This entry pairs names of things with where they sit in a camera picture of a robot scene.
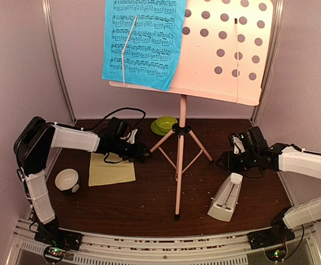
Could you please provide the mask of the yellow paper sheet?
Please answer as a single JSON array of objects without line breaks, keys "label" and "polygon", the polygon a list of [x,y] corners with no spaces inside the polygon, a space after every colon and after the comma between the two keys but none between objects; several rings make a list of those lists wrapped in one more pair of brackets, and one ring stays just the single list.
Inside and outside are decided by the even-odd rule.
[{"label": "yellow paper sheet", "polygon": [[111,153],[104,161],[105,155],[92,153],[90,156],[88,185],[104,186],[116,183],[133,182],[136,180],[133,162],[121,161],[116,154]]}]

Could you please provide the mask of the blue sheet music paper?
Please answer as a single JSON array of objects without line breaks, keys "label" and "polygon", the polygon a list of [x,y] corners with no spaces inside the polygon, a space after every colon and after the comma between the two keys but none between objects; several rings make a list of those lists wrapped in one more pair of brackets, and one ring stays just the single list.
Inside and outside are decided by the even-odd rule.
[{"label": "blue sheet music paper", "polygon": [[105,1],[102,79],[168,91],[186,1]]}]

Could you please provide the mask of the pink music stand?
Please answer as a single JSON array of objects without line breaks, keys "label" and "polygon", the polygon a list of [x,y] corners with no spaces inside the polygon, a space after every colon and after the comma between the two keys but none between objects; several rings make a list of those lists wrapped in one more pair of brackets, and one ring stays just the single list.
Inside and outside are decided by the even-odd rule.
[{"label": "pink music stand", "polygon": [[178,152],[172,163],[178,183],[186,171],[189,96],[259,105],[275,7],[272,1],[187,2],[180,60],[169,87],[180,95]]}]

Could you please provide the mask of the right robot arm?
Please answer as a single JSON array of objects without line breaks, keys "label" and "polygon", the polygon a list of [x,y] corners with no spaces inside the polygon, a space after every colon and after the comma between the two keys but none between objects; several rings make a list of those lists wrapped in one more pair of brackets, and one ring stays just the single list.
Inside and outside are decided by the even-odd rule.
[{"label": "right robot arm", "polygon": [[[233,144],[234,150],[223,152],[215,164],[223,170],[242,173],[252,168],[291,172],[321,180],[321,153],[306,151],[294,144]],[[267,231],[270,243],[277,244],[292,230],[307,223],[321,221],[321,196],[285,208],[271,222]]]}]

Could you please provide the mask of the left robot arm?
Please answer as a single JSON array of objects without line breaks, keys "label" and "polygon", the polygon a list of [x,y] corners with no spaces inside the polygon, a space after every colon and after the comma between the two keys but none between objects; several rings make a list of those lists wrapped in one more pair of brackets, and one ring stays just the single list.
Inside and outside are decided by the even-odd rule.
[{"label": "left robot arm", "polygon": [[123,161],[144,161],[151,155],[147,146],[139,140],[140,129],[126,130],[129,123],[112,118],[101,132],[78,129],[69,125],[51,123],[40,116],[33,117],[19,137],[13,150],[18,165],[17,173],[28,194],[39,224],[38,232],[51,245],[63,241],[63,232],[52,208],[46,186],[46,163],[52,148],[82,150],[118,155]]}]

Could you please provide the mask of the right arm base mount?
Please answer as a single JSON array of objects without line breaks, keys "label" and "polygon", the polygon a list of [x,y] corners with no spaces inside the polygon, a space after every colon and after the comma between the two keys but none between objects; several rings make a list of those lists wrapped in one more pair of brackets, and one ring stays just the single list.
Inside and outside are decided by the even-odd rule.
[{"label": "right arm base mount", "polygon": [[247,234],[252,250],[263,249],[265,257],[271,262],[283,262],[287,257],[287,243],[295,239],[291,230],[275,232],[273,228],[258,230]]}]

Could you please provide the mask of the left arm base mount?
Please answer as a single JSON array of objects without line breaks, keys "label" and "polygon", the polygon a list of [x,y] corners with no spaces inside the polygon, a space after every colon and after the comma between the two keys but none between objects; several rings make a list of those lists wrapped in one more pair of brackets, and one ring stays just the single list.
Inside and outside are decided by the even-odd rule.
[{"label": "left arm base mount", "polygon": [[66,230],[59,230],[55,238],[42,231],[38,231],[34,236],[35,241],[47,245],[42,255],[50,263],[61,262],[68,251],[78,251],[82,238],[81,233]]}]

